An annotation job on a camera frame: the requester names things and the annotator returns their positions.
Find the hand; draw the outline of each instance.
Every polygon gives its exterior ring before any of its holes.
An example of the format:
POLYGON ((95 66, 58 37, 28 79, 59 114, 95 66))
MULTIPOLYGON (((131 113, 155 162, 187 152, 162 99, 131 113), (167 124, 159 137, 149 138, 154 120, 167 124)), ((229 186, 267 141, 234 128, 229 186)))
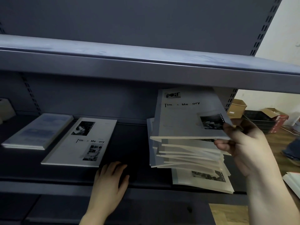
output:
POLYGON ((241 126, 243 132, 225 123, 224 132, 231 140, 215 140, 217 148, 230 153, 246 177, 277 175, 279 168, 264 133, 249 120, 234 118, 231 121, 241 126))
POLYGON ((127 165, 112 162, 97 171, 88 210, 80 224, 103 224, 106 218, 116 209, 128 186, 129 175, 119 181, 127 165))

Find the black plastic crate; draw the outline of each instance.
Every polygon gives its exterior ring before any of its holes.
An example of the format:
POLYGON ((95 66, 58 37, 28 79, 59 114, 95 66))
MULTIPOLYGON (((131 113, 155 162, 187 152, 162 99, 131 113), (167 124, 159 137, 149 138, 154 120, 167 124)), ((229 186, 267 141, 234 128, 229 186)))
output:
POLYGON ((243 117, 256 124, 264 133, 268 133, 276 123, 262 111, 245 110, 243 117))

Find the white wall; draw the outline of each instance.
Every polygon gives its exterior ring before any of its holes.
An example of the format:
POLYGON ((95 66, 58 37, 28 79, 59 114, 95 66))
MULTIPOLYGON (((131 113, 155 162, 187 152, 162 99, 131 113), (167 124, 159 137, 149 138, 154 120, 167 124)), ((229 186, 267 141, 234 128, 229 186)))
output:
MULTIPOLYGON (((256 57, 300 65, 300 0, 282 0, 256 57)), ((273 107, 290 115, 286 125, 300 116, 300 95, 278 92, 238 90, 248 110, 273 107)))

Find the shelf board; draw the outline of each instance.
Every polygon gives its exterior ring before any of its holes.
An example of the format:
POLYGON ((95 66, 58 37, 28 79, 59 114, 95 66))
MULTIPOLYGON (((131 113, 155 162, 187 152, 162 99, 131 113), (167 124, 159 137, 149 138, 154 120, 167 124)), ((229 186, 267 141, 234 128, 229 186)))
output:
POLYGON ((0 70, 300 94, 300 66, 263 58, 12 35, 0 70))
MULTIPOLYGON (((0 125, 0 142, 12 136, 35 118, 35 116, 17 115, 0 125)), ((1 148, 0 181, 69 185, 70 188, 80 185, 82 191, 88 192, 86 188, 92 186, 96 168, 40 164, 74 123, 72 122, 45 151, 1 148)), ((130 175, 129 186, 131 188, 214 192, 190 186, 172 185, 170 169, 151 168, 146 125, 116 125, 101 163, 112 161, 128 164, 125 173, 130 175)), ((226 156, 225 164, 231 173, 230 181, 234 190, 237 193, 245 193, 245 178, 236 168, 233 158, 226 156)))

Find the left hand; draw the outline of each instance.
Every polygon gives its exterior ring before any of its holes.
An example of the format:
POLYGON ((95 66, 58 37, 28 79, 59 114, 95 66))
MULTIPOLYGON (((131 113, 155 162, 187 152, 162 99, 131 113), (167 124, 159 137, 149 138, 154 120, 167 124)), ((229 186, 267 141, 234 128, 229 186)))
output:
POLYGON ((88 210, 81 224, 86 224, 83 221, 88 221, 87 224, 103 224, 116 209, 129 182, 129 175, 127 175, 118 187, 126 167, 127 165, 121 165, 121 162, 112 162, 110 165, 104 165, 101 172, 97 171, 88 210))

